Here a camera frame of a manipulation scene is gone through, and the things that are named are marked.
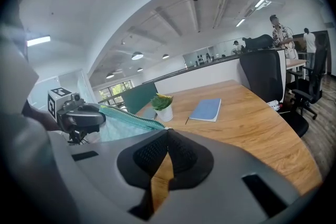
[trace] zipper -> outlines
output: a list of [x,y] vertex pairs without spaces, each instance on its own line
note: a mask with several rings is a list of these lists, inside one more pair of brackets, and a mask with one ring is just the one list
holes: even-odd
[[145,123],[145,126],[138,126],[138,127],[142,127],[143,129],[146,129],[146,130],[153,130],[153,129],[154,130],[163,130],[163,129],[165,129],[165,126],[161,122],[158,122],[156,120],[146,119],[146,118],[134,115],[134,114],[132,114],[128,111],[125,111],[125,110],[122,110],[122,109],[119,109],[119,108],[115,108],[115,107],[107,106],[107,105],[101,105],[100,110],[102,110],[102,111],[105,110],[107,112],[112,111],[116,114],[121,115],[122,116],[122,117],[120,117],[121,120],[125,120],[132,125],[138,126],[138,124],[136,122],[134,122],[134,121],[132,122],[132,119],[136,119],[139,122]]

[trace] white shirt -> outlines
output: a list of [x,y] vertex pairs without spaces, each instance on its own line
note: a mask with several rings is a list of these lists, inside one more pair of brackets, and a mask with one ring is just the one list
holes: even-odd
[[316,52],[315,35],[313,33],[304,33],[303,39],[307,43],[307,52],[314,54]]

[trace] wooden floor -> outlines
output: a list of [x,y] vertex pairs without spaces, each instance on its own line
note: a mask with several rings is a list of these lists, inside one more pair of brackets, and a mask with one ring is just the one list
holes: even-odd
[[[336,102],[327,100],[336,100],[336,79],[325,76],[322,80],[322,91],[323,97],[311,105],[318,114],[316,120],[312,119],[312,114],[308,111],[303,114],[309,123],[309,129],[302,140],[313,155],[324,179],[336,156]],[[285,103],[290,98],[291,95],[286,93]]]

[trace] man in patterned shirt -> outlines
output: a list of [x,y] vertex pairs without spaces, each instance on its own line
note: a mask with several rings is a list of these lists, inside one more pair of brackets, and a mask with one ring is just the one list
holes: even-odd
[[273,24],[273,43],[278,48],[285,49],[285,55],[287,59],[299,59],[298,53],[295,50],[295,45],[293,42],[293,36],[288,27],[279,24],[279,19],[276,15],[271,15],[269,17],[271,23]]

